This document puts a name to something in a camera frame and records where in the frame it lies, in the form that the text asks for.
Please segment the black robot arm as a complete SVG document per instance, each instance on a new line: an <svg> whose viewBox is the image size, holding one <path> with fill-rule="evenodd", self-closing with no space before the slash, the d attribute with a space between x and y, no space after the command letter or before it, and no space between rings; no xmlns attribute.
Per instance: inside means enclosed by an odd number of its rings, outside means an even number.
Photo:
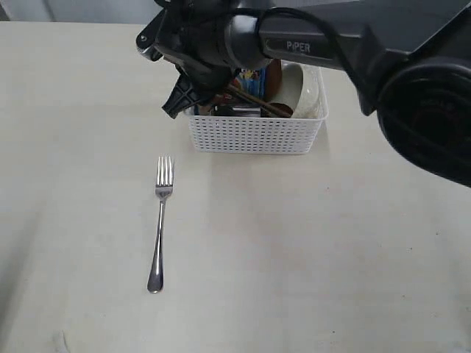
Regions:
<svg viewBox="0 0 471 353"><path fill-rule="evenodd" d="M345 72L361 112L407 161L470 185L470 3L165 1L154 45L185 85L173 116L238 71L286 60Z"/></svg>

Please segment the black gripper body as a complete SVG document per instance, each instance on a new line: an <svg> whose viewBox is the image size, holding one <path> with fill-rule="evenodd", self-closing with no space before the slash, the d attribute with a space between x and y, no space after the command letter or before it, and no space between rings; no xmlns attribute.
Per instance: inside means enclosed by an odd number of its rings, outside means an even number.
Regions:
<svg viewBox="0 0 471 353"><path fill-rule="evenodd" d="M158 1L155 46L198 91L216 94L235 76L222 48L229 1Z"/></svg>

